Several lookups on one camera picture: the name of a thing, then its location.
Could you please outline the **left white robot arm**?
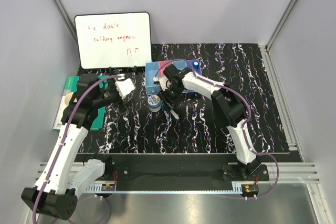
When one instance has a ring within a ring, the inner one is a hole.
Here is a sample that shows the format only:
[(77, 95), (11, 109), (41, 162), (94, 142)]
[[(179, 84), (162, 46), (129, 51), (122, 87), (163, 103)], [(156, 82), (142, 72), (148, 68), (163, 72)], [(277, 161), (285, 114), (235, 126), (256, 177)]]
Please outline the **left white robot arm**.
[(97, 179), (117, 179), (112, 158), (95, 154), (73, 176), (70, 175), (78, 149), (99, 115), (99, 109), (122, 104), (135, 85), (123, 74), (100, 78), (94, 73), (79, 76), (75, 92), (65, 107), (55, 147), (46, 167), (33, 187), (23, 189), (21, 199), (32, 210), (32, 222), (38, 215), (69, 220), (79, 197)]

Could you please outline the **light blue bin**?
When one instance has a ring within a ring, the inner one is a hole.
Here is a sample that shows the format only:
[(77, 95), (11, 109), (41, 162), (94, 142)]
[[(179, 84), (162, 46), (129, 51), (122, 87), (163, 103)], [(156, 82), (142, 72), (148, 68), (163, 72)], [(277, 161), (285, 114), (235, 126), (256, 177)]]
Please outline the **light blue bin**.
[(145, 90), (147, 95), (158, 94), (161, 90), (159, 84), (154, 83), (154, 77), (159, 69), (159, 62), (148, 62), (145, 65)]

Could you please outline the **blue white tape roll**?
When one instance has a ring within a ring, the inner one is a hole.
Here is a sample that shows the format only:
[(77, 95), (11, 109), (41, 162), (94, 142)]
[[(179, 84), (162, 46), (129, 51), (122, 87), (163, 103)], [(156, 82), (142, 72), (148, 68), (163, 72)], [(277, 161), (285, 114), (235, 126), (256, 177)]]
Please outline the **blue white tape roll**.
[(148, 107), (151, 112), (159, 112), (161, 109), (161, 99), (158, 95), (148, 96)]

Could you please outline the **blue white marker pen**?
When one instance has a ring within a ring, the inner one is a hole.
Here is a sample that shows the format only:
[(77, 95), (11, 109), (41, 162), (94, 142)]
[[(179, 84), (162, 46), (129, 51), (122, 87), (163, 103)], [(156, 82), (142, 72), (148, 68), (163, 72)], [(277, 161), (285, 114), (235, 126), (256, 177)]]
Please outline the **blue white marker pen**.
[(174, 108), (167, 102), (163, 102), (164, 106), (165, 106), (165, 110), (168, 112), (168, 113), (171, 113), (171, 115), (176, 119), (176, 120), (179, 120), (180, 117), (179, 115), (174, 111)]

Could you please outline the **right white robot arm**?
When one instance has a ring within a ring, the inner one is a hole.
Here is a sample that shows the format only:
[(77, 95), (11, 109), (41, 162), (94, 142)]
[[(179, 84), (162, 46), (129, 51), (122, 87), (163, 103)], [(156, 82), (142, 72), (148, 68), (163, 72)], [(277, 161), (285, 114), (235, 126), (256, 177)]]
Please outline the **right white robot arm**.
[(159, 77), (156, 73), (153, 81), (161, 87), (159, 97), (162, 101), (173, 108), (182, 102), (184, 90), (195, 91), (211, 100), (216, 118), (228, 129), (236, 150), (238, 164), (232, 175), (244, 180), (256, 176), (261, 161), (248, 132), (251, 109), (245, 98), (229, 86), (198, 74), (193, 68), (179, 70), (172, 63), (166, 63), (159, 69), (163, 70), (164, 76)]

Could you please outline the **teal blue bin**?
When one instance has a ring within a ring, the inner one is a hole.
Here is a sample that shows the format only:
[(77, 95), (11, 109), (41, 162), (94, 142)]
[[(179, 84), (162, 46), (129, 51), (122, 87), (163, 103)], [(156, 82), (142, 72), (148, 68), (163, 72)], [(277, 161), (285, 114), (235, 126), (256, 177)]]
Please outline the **teal blue bin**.
[(183, 70), (184, 68), (190, 68), (189, 64), (186, 61), (183, 61), (183, 60), (173, 61), (173, 65), (178, 70)]

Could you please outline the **grey blue glue stick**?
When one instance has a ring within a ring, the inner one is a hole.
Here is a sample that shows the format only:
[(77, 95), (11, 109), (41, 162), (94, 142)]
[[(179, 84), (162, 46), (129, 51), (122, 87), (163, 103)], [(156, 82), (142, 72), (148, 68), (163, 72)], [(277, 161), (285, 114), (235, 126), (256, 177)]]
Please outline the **grey blue glue stick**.
[(193, 66), (194, 69), (198, 69), (199, 68), (199, 63), (197, 61), (193, 62)]

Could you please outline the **pink bin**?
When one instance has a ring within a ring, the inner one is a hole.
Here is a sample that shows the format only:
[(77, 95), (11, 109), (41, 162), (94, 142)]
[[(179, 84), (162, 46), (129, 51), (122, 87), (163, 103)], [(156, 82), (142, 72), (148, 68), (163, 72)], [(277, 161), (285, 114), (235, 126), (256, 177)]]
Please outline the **pink bin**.
[(159, 62), (159, 71), (165, 69), (167, 66), (171, 65), (173, 61), (160, 61)]

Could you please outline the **purple bin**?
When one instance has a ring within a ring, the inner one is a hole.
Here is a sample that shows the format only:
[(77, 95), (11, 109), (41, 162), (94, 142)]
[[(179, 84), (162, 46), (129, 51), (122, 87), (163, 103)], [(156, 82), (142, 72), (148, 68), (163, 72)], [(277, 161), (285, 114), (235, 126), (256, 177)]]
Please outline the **purple bin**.
[(187, 68), (194, 69), (196, 73), (202, 75), (201, 63), (199, 60), (189, 60), (185, 65)]

